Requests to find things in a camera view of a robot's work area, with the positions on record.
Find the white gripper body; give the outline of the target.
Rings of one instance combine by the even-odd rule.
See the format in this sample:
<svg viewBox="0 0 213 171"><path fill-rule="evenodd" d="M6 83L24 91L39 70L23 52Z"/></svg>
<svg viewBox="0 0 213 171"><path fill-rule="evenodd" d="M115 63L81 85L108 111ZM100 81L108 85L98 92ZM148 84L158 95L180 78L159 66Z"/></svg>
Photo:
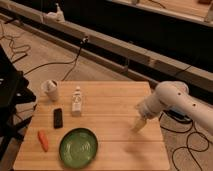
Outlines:
<svg viewBox="0 0 213 171"><path fill-rule="evenodd" d="M161 111L161 106L156 100L146 98L136 105L138 113L142 118L153 119L157 117Z"/></svg>

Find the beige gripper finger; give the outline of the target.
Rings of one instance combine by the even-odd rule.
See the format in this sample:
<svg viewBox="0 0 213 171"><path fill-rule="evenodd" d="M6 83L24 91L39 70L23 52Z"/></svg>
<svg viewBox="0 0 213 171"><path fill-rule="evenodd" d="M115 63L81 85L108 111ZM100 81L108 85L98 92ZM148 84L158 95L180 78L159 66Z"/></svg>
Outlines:
<svg viewBox="0 0 213 171"><path fill-rule="evenodd" d="M133 130L135 132L140 131L146 125L146 122L147 122L146 118L138 117L135 121Z"/></svg>

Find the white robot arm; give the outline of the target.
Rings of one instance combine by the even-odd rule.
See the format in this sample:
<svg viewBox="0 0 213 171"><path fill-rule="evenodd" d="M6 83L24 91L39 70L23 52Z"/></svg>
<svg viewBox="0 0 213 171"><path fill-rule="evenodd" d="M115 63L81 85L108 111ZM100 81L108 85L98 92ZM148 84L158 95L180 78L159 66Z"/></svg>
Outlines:
<svg viewBox="0 0 213 171"><path fill-rule="evenodd" d="M191 97L188 86L180 81L159 83L154 92L137 105L140 116L132 130L138 132L146 125L148 119L153 119L162 111L170 109L186 114L213 135L213 108Z"/></svg>

